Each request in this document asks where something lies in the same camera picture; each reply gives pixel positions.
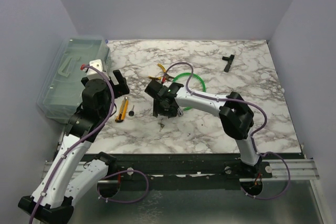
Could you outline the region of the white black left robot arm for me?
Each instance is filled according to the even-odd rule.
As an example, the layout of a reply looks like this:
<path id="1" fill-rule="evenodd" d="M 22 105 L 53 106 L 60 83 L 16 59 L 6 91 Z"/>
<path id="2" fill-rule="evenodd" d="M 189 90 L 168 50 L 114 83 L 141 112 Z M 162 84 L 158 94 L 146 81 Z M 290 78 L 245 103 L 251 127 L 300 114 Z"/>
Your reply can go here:
<path id="1" fill-rule="evenodd" d="M 43 181 L 18 207 L 29 214 L 32 223 L 68 223 L 75 205 L 100 179 L 112 179 L 118 170 L 116 158 L 100 152 L 89 166 L 73 178 L 83 156 L 112 116 L 114 100 L 129 94 L 126 78 L 113 71 L 114 84 L 104 73 L 82 78 L 82 103 L 66 125 L 63 141 Z"/>

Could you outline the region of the small silver key bunch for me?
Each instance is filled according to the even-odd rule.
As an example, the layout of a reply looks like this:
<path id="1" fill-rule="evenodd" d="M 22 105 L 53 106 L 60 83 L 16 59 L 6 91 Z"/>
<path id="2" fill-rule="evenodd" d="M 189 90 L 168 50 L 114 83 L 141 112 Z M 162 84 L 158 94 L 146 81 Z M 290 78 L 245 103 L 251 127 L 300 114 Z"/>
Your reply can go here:
<path id="1" fill-rule="evenodd" d="M 162 130 L 163 130 L 163 128 L 165 127 L 165 125 L 164 125 L 163 123 L 161 123 L 161 122 L 159 122 L 159 123 L 158 123 L 158 125 L 160 126 L 160 129 L 159 129 L 159 131 L 162 131 Z"/>

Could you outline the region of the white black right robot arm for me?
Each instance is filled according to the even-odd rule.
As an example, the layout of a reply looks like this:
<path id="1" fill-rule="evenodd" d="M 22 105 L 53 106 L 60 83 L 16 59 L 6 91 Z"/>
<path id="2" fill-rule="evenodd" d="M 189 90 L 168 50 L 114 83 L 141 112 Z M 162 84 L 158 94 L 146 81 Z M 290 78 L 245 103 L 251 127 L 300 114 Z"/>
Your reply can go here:
<path id="1" fill-rule="evenodd" d="M 237 92 L 224 96 L 193 91 L 176 82 L 167 87 L 152 80 L 145 88 L 145 93 L 153 98 L 155 117 L 176 117 L 181 107 L 192 107 L 218 117 L 226 135 L 236 141 L 242 173 L 249 178 L 259 174 L 261 157 L 252 141 L 254 113 L 250 109 L 251 103 L 244 101 Z"/>

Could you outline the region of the black T-shaped tool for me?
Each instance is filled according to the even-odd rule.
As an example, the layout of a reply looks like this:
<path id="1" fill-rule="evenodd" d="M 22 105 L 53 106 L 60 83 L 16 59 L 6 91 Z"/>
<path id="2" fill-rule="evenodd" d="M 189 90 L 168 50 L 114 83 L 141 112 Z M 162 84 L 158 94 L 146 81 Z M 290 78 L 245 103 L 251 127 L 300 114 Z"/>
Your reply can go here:
<path id="1" fill-rule="evenodd" d="M 224 72 L 226 72 L 226 73 L 229 72 L 234 58 L 235 58 L 235 55 L 230 55 L 229 57 L 222 56 L 222 60 L 227 62 L 226 66 L 224 68 Z"/>

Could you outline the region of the clear plastic storage box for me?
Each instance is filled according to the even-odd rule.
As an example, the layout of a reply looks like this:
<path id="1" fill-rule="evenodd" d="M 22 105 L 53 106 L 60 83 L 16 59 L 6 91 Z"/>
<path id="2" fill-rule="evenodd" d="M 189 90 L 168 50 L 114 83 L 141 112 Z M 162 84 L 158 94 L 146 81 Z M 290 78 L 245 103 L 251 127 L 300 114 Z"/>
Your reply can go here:
<path id="1" fill-rule="evenodd" d="M 74 36 L 62 42 L 37 100 L 47 118 L 68 122 L 82 102 L 81 79 L 86 73 L 80 67 L 97 59 L 110 68 L 110 48 L 101 36 Z"/>

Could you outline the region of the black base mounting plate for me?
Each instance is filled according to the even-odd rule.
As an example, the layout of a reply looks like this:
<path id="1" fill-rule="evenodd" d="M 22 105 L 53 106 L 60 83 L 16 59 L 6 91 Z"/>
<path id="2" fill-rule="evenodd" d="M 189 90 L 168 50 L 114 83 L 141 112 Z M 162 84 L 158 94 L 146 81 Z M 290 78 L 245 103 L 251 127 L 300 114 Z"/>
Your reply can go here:
<path id="1" fill-rule="evenodd" d="M 150 190 L 239 190 L 240 181 L 271 178 L 270 164 L 259 162 L 257 168 L 244 167 L 238 154 L 114 154 L 112 174 L 120 170 L 138 170 L 98 183 L 104 194 L 121 191 Z"/>

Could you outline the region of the yellow utility knife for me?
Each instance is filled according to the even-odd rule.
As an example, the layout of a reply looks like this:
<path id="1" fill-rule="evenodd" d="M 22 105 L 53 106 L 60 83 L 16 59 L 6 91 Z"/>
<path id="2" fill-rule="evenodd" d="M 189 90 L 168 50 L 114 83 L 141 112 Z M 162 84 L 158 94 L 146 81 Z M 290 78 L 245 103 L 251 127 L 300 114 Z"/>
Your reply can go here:
<path id="1" fill-rule="evenodd" d="M 120 110 L 119 110 L 119 113 L 115 119 L 115 122 L 116 123 L 121 123 L 124 121 L 125 119 L 125 115 L 126 115 L 126 112 L 127 112 L 127 108 L 128 108 L 128 104 L 129 104 L 129 99 L 128 97 L 125 97 L 121 103 L 121 106 L 120 106 Z"/>

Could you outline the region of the green cable lock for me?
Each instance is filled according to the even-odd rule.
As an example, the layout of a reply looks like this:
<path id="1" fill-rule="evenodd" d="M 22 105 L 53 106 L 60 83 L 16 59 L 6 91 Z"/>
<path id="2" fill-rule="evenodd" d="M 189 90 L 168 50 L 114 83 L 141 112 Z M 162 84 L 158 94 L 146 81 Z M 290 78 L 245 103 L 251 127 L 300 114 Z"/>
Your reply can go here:
<path id="1" fill-rule="evenodd" d="M 189 72 L 178 74 L 173 79 L 173 82 L 176 82 L 178 79 L 180 79 L 182 77 L 189 77 L 190 75 L 191 75 L 191 73 L 189 73 Z M 203 92 L 205 92 L 206 91 L 206 85 L 205 85 L 204 80 L 200 76 L 198 76 L 197 74 L 193 74 L 193 78 L 196 78 L 200 82 L 200 84 L 202 86 L 202 90 L 203 90 Z M 192 107 L 190 107 L 190 106 L 187 106 L 187 107 L 185 107 L 183 109 L 178 109 L 177 110 L 177 114 L 178 114 L 178 116 L 183 116 L 183 114 L 184 114 L 185 111 L 188 111 L 188 110 L 191 110 L 191 109 L 192 109 Z"/>

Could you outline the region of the black head key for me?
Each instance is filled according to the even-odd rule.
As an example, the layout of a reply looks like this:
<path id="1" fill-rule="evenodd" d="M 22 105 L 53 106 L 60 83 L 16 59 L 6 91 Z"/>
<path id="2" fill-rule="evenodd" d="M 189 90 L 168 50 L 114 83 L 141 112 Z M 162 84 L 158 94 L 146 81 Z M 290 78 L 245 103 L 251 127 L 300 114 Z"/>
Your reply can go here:
<path id="1" fill-rule="evenodd" d="M 134 105 L 132 106 L 131 110 L 129 111 L 128 116 L 134 116 Z"/>

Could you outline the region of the aluminium rail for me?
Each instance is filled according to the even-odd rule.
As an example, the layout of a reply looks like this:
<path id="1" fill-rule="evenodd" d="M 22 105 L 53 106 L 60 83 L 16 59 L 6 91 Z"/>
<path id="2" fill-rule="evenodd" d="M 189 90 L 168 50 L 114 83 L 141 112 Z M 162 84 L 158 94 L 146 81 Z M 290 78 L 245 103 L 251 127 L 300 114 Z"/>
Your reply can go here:
<path id="1" fill-rule="evenodd" d="M 290 178 L 291 181 L 294 180 L 316 180 L 319 179 L 319 174 L 317 171 L 317 167 L 315 165 L 315 162 L 313 159 L 288 159 L 285 160 L 288 169 L 289 169 L 289 173 L 290 173 Z M 77 177 L 81 172 L 83 172 L 91 163 L 91 161 L 86 162 L 80 162 L 71 178 L 74 179 L 75 177 Z M 259 177 L 260 181 L 285 181 L 288 180 L 288 171 L 286 166 L 284 165 L 284 163 L 281 160 L 266 160 L 266 162 L 264 163 L 268 163 L 268 165 L 266 164 L 263 173 L 261 174 L 261 176 Z M 51 167 L 51 162 L 47 162 L 45 164 L 44 167 L 44 171 L 42 174 L 42 179 L 44 179 L 44 177 L 46 176 L 47 172 L 49 171 Z M 234 178 L 234 174 L 233 171 L 229 168 L 225 169 L 226 177 L 228 179 L 237 179 Z M 210 176 L 214 176 L 215 173 L 206 173 L 206 172 L 201 172 L 201 171 L 196 171 L 196 172 L 187 172 L 187 173 L 181 173 L 181 174 L 172 174 L 172 176 L 176 176 L 179 178 L 184 178 L 184 177 L 210 177 Z M 158 175 L 154 175 L 154 174 L 150 174 L 150 176 L 156 178 L 156 177 L 164 177 L 163 174 L 158 174 Z M 239 178 L 240 182 L 252 182 L 253 180 L 255 180 L 255 178 Z"/>

